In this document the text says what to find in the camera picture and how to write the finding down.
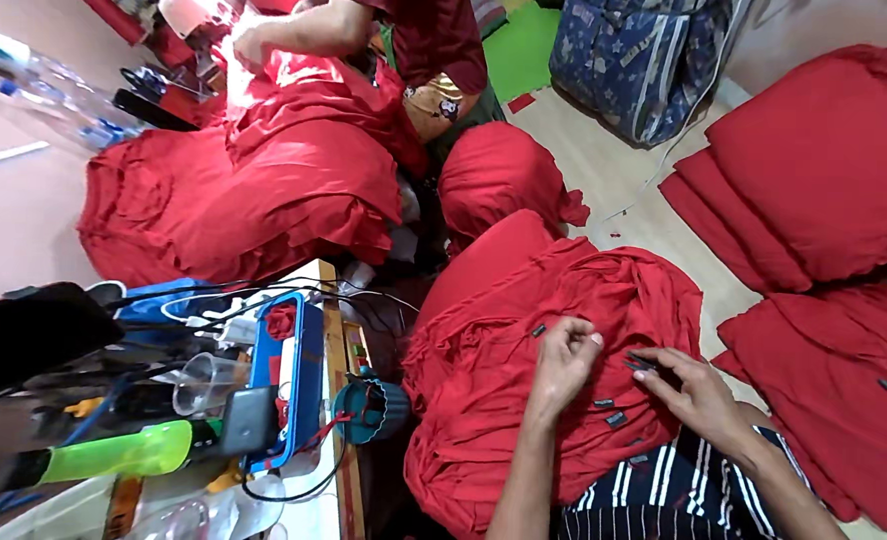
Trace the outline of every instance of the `hand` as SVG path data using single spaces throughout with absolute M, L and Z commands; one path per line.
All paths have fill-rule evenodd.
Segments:
M 233 55 L 250 73 L 259 73 L 264 61 L 265 17 L 250 14 L 233 27 Z
M 654 370 L 633 372 L 633 378 L 653 392 L 667 409 L 697 435 L 727 456 L 737 457 L 755 440 L 750 422 L 740 414 L 734 393 L 710 365 L 676 349 L 640 349 L 634 353 L 657 361 L 680 378 L 674 390 Z
M 542 427 L 554 426 L 560 413 L 584 387 L 603 346 L 603 336 L 583 319 L 562 317 L 547 330 L 536 358 L 525 420 Z

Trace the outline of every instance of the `maroon shirt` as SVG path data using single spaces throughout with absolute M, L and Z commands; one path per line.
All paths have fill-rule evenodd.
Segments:
M 446 73 L 465 94 L 487 87 L 487 61 L 471 0 L 355 0 L 393 23 L 396 67 L 410 87 Z

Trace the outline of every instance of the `person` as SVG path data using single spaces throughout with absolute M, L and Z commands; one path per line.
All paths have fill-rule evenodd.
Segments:
M 234 54 L 254 72 L 272 49 L 345 57 L 367 46 L 375 17 L 392 25 L 384 52 L 407 84 L 403 102 L 413 128 L 422 142 L 431 141 L 469 113 L 487 87 L 470 0 L 300 0 L 289 15 L 241 19 Z
M 646 459 L 621 462 L 552 520 L 557 419 L 584 386 L 602 346 L 594 325 L 581 319 L 563 317 L 545 333 L 488 540 L 546 538 L 548 532 L 566 540 L 847 538 L 810 492 L 767 416 L 735 401 L 712 366 L 675 349 L 634 352 L 672 370 L 679 390 L 653 370 L 634 371 L 633 378 L 683 424 L 677 438 L 642 454 Z

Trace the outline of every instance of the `blue plastic container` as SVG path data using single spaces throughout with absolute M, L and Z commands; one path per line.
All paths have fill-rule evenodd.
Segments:
M 283 342 L 267 332 L 265 317 L 274 306 L 296 306 L 293 322 L 293 372 L 284 448 L 277 455 L 251 454 L 244 458 L 244 466 L 255 473 L 281 467 L 285 477 L 299 476 L 317 467 L 317 456 L 302 452 L 292 460 L 294 453 L 320 430 L 320 407 L 324 391 L 324 312 L 306 302 L 299 291 L 280 295 L 260 308 L 257 313 L 257 338 L 253 345 L 253 368 L 249 387 L 269 387 L 270 357 L 282 354 Z

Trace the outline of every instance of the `blue star-patterned bag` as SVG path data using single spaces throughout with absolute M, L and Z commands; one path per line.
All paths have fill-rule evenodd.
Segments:
M 565 0 L 554 83 L 643 146 L 672 139 L 714 82 L 729 0 Z

